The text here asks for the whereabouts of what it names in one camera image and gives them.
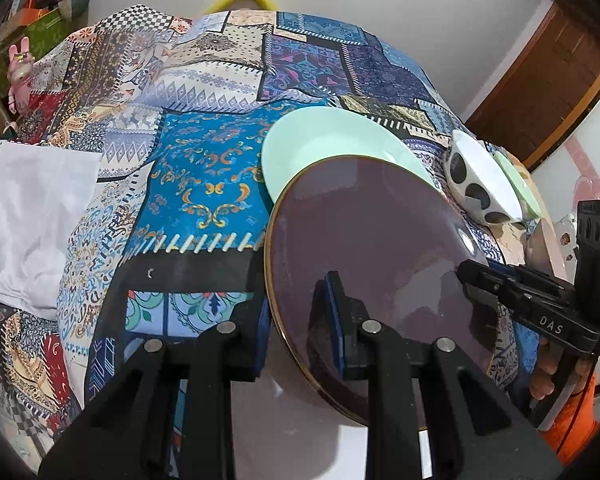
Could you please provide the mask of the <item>right hand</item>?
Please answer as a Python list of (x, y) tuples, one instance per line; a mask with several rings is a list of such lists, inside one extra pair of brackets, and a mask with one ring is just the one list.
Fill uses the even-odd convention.
[[(541, 337), (538, 348), (538, 358), (536, 359), (535, 369), (529, 382), (531, 396), (535, 400), (543, 400), (549, 396), (555, 389), (553, 376), (557, 372), (559, 359), (550, 351), (550, 342)], [(588, 374), (594, 367), (592, 360), (580, 359), (574, 372), (577, 374), (578, 381), (574, 386), (571, 395), (576, 396), (586, 388)]]

